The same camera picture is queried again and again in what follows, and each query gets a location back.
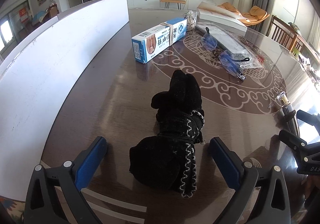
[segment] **brown tabletop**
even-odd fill
[[[131,36],[181,15],[172,10],[129,11],[130,24],[102,48],[70,91],[52,126],[42,161],[59,166],[73,160],[96,136],[103,136],[108,152],[83,191],[103,223],[211,224],[234,193],[207,152],[210,139],[219,136],[242,160],[256,167],[277,164],[282,168],[294,215],[303,204],[303,176],[296,172],[290,149],[274,136],[283,128],[275,97],[284,90],[296,110],[319,113],[319,95],[311,80],[287,49],[251,29],[245,37],[235,36],[259,57],[264,68],[247,70],[244,82],[221,67],[194,31],[147,64],[136,62]],[[168,90],[170,77],[179,68],[196,77],[205,111],[202,133],[207,144],[195,145],[197,191],[189,199],[146,187],[129,173],[130,147],[158,133],[151,98]],[[307,142],[319,141],[307,124],[300,122],[300,132]],[[239,223],[248,218],[258,192],[256,188]]]

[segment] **white tv cabinet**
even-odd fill
[[[164,2],[160,2],[160,0],[127,0],[128,1],[128,8],[163,8],[164,9]],[[216,5],[215,2],[208,1],[208,0],[185,0],[186,4],[181,4],[181,9],[184,10],[197,10],[198,5],[204,1],[211,4]],[[169,8],[178,9],[178,5],[175,3],[170,3]]]

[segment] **red poster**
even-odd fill
[[[22,8],[19,10],[19,16],[22,23],[28,20],[26,8]]]

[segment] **blue cross logo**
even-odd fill
[[[183,30],[183,24],[180,24],[178,27],[178,33],[181,34]]]

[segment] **small bottle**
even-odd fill
[[[55,0],[50,0],[50,6],[53,6],[56,4],[56,1]]]

